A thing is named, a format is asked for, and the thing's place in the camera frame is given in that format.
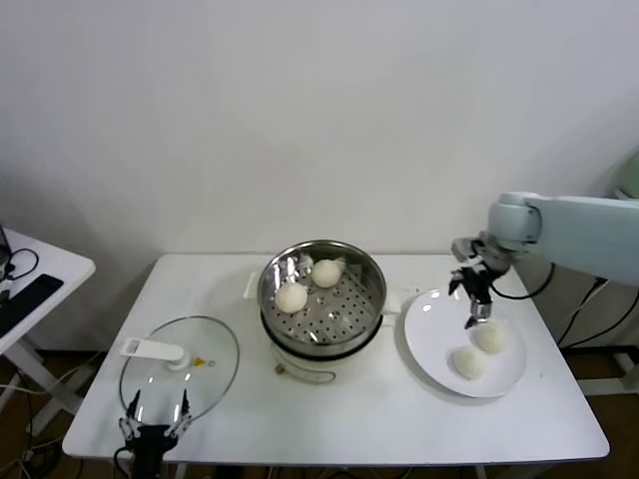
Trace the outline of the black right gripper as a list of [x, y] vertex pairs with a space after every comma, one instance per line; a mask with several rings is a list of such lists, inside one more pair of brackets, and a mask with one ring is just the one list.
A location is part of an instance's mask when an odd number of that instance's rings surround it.
[[470, 317], [464, 328], [469, 329], [486, 323], [492, 312], [490, 287], [493, 275], [483, 266], [463, 266], [451, 273], [448, 295], [453, 295], [462, 286], [470, 302]]

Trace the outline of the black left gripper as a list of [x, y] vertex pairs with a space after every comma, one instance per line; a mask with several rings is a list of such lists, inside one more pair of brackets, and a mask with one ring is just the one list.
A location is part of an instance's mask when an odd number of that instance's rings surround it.
[[191, 426], [193, 416], [188, 396], [184, 389], [181, 402], [174, 411], [174, 421], [169, 425], [147, 425], [137, 429], [136, 411], [141, 391], [138, 390], [126, 406], [125, 416], [118, 421], [125, 439], [125, 448], [133, 455], [131, 475], [133, 479], [160, 478], [164, 454], [175, 448], [179, 439]]

